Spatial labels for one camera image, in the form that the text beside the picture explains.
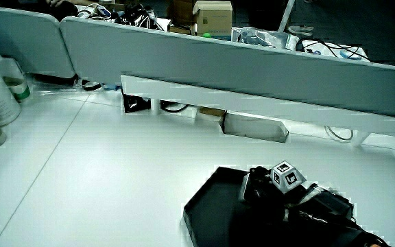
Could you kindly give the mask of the person's right hand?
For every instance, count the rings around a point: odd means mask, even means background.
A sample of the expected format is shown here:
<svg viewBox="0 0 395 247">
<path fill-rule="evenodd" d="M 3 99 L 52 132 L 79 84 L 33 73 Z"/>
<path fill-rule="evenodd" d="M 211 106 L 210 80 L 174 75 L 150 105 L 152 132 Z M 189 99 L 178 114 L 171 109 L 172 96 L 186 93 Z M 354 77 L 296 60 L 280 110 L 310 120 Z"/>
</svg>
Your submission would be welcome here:
<svg viewBox="0 0 395 247">
<path fill-rule="evenodd" d="M 282 161 L 271 168 L 251 168 L 243 177 L 239 201 L 260 211 L 281 213 L 287 207 L 307 201 L 309 194 L 319 187 L 293 165 Z"/>
</svg>

